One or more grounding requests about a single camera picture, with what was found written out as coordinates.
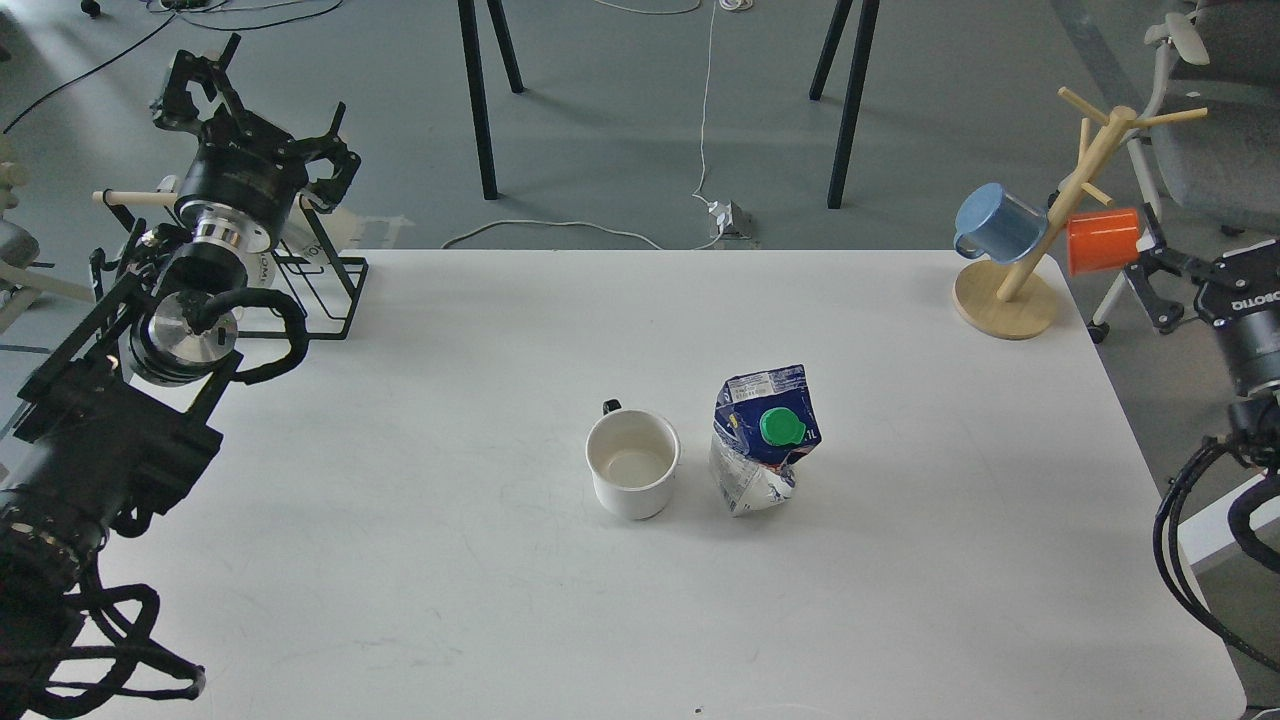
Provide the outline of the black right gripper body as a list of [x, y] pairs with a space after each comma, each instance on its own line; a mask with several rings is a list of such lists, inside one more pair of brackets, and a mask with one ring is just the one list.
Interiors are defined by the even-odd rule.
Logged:
[[1277, 388], [1279, 245], [1266, 240], [1213, 259], [1196, 310], [1213, 328], [1235, 395]]

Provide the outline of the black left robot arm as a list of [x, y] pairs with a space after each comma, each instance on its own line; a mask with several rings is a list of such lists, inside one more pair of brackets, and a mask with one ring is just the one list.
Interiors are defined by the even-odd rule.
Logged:
[[147, 227], [133, 199], [101, 202], [128, 229], [114, 259], [90, 261], [93, 306], [20, 387], [8, 434], [29, 445], [3, 480], [3, 716], [81, 717], [134, 696], [137, 669], [180, 680], [147, 700], [193, 700], [201, 666], [154, 637], [160, 598], [146, 584], [105, 587], [99, 556], [114, 536], [142, 536], [195, 487], [219, 452], [209, 420], [225, 389], [296, 369], [312, 334], [292, 293], [255, 281], [298, 211], [356, 309], [367, 263], [342, 258], [320, 215], [334, 211], [361, 160], [339, 135], [296, 138], [244, 106], [218, 56], [175, 55], [152, 102], [160, 129], [196, 137], [168, 201]]

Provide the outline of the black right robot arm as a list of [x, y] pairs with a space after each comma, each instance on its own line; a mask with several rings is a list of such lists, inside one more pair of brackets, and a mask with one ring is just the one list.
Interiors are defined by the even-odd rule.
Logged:
[[1190, 492], [1221, 457], [1231, 457], [1260, 479], [1231, 500], [1225, 525], [1234, 544], [1271, 573], [1279, 570], [1277, 548], [1258, 537], [1254, 515], [1277, 502], [1279, 468], [1279, 282], [1277, 241], [1204, 260], [1172, 249], [1149, 204], [1142, 208], [1149, 245], [1123, 268], [1130, 286], [1160, 334], [1170, 334], [1189, 320], [1180, 302], [1161, 297], [1149, 278], [1160, 272], [1190, 282], [1196, 288], [1196, 319], [1211, 331], [1222, 355], [1236, 401], [1228, 406], [1228, 430], [1206, 436], [1178, 474], [1155, 515], [1151, 543], [1158, 575], [1175, 601], [1226, 646], [1277, 671], [1266, 655], [1208, 610], [1190, 588], [1178, 552], [1179, 525]]

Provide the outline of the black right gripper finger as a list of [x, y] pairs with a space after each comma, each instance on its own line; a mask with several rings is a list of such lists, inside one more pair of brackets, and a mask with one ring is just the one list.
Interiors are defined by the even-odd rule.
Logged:
[[1140, 210], [1144, 232], [1140, 236], [1142, 249], [1137, 260], [1128, 263], [1123, 274], [1149, 319], [1149, 324], [1160, 334], [1171, 334], [1179, 327], [1190, 323], [1185, 306], [1157, 293], [1151, 277], [1167, 273], [1193, 284], [1203, 286], [1216, 275], [1216, 266], [1187, 252], [1170, 249], [1164, 229], [1158, 222], [1155, 206], [1144, 202]]

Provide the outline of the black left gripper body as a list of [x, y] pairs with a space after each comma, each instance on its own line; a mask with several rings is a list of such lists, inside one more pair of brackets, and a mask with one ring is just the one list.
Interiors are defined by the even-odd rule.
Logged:
[[244, 236], [250, 252], [274, 249], [294, 196], [307, 183], [305, 163], [280, 154], [294, 136], [247, 113], [216, 110], [204, 120], [198, 147], [177, 191], [175, 209], [193, 227], [209, 209], [239, 213], [255, 228]]

